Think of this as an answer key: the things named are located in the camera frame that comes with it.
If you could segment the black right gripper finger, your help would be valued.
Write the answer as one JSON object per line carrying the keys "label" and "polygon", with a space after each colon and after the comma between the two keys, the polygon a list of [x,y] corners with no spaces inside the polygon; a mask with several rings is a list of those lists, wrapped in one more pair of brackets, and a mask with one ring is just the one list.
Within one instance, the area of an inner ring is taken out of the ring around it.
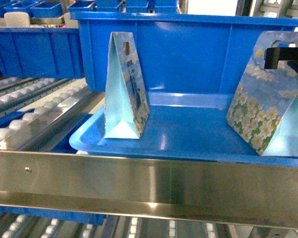
{"label": "black right gripper finger", "polygon": [[279,61],[286,61],[287,65],[298,74],[298,47],[267,48],[264,61],[265,69],[277,69]]}

